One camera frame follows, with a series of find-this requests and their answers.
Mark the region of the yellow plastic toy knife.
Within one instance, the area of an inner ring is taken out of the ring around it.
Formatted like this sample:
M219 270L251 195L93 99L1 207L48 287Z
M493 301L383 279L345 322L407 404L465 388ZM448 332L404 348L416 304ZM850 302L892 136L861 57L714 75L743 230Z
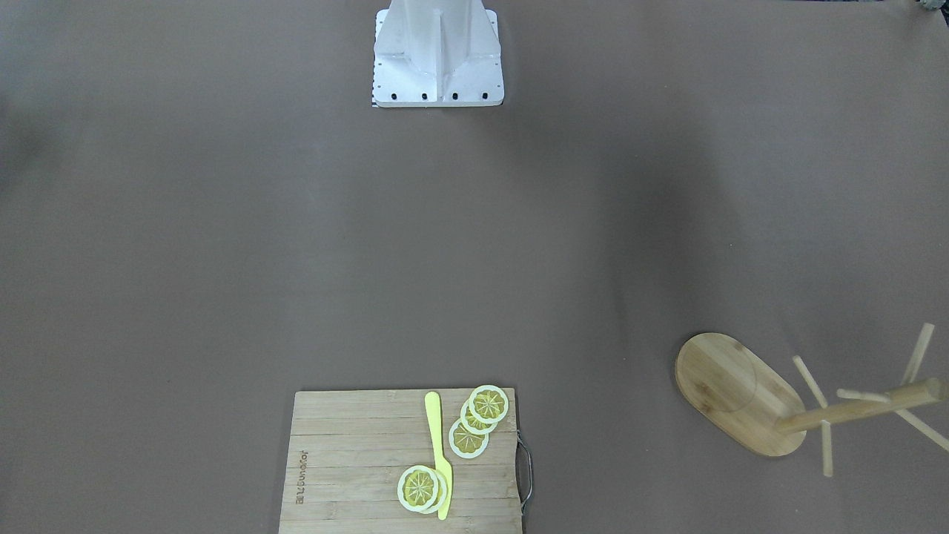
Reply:
M445 521L448 517L452 498L453 498L453 467L447 460L444 452L444 432L442 405L440 393L436 391L427 392L424 396L424 406L427 424L431 437L431 449L433 449L434 466L436 470L446 481L445 499L437 510L437 517L440 521Z

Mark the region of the lemon slice toy hidden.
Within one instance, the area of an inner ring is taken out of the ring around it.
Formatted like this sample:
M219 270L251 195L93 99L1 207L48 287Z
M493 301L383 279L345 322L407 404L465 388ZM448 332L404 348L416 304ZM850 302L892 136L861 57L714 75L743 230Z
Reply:
M437 493L436 493L436 499L433 500L433 503L431 503L431 506L424 508L424 510L420 511L421 514L425 514L425 515L433 514L433 513L436 513L438 510L440 510L440 508L443 507L444 504L447 503L448 496L449 496L449 481L447 477L445 477L443 473L441 473L440 471L436 469L431 472L434 473L434 479L436 480Z

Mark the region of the wooden cup storage rack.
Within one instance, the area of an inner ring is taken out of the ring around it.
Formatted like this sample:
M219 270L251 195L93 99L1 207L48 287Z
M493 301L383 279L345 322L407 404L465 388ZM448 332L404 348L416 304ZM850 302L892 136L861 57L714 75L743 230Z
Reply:
M915 415L915 408L947 400L947 382L919 378L935 327L922 325L901 382L886 392L837 389L838 403L828 402L800 356L793 364L816 399L804 408L799 393L755 352L721 332L702 332L681 346L674 362L678 391L716 428L750 452L780 458L796 452L807 433L821 439L821 472L833 477L833 427L882 415L897 415L942 449L947 437Z

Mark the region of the lemon slice toy top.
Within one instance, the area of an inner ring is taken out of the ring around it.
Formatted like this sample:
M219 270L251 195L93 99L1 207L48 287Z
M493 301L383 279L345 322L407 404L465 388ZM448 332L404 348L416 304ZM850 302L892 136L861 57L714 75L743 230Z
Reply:
M507 392L489 384L475 388L468 399L472 417L485 425L501 422L507 416L509 404Z

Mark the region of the wooden cutting board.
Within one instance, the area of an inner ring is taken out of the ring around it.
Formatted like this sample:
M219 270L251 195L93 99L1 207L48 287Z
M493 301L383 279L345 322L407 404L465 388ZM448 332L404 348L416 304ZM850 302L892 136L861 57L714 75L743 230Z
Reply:
M449 430L477 386L298 392L289 428L281 533L522 533L535 469L518 425L516 395L485 452L457 457ZM424 396L440 393L444 452L453 467L448 517L397 500L401 473L436 469Z

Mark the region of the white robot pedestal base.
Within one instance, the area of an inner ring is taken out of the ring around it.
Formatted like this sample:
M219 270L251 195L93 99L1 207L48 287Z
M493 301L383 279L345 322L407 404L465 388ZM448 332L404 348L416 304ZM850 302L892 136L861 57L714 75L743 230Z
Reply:
M497 13L481 1L393 1L375 15L371 102L476 108L505 100Z

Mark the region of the lemon slice toy middle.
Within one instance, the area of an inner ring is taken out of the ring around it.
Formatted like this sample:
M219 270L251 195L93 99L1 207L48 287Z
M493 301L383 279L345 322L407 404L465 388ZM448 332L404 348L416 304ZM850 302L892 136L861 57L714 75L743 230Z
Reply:
M498 422L484 423L475 418L474 413L470 410L470 402L467 400L460 409L460 425L471 434L487 435L494 432Z

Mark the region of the lemon slice toy front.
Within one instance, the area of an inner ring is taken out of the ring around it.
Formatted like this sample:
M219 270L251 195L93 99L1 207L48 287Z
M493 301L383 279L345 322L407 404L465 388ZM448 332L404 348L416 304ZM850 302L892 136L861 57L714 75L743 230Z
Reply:
M431 506L437 493L433 470L424 464L416 464L401 473L397 500L403 508L421 514L421 510Z

